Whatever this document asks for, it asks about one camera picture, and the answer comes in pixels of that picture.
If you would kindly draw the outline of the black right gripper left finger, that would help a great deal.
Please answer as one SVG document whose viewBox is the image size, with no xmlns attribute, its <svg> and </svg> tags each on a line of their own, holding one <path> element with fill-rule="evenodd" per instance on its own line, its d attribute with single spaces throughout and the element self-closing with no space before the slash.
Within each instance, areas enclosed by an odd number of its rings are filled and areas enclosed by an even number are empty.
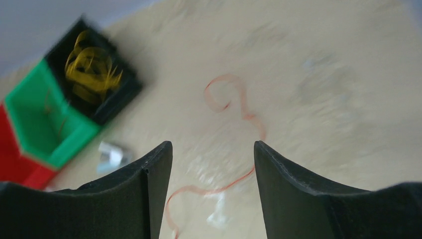
<svg viewBox="0 0 422 239">
<path fill-rule="evenodd" d="M 3 239 L 157 239 L 172 169 L 164 141 L 142 158 L 71 190 L 0 185 Z"/>
</svg>

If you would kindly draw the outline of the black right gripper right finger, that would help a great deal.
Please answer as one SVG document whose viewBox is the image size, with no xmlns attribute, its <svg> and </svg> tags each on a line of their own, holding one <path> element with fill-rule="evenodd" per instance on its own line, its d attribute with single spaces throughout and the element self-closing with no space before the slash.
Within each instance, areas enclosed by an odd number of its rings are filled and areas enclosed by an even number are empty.
<svg viewBox="0 0 422 239">
<path fill-rule="evenodd" d="M 422 185 L 367 191 L 324 178 L 254 143 L 254 162 L 269 239 L 419 239 Z"/>
</svg>

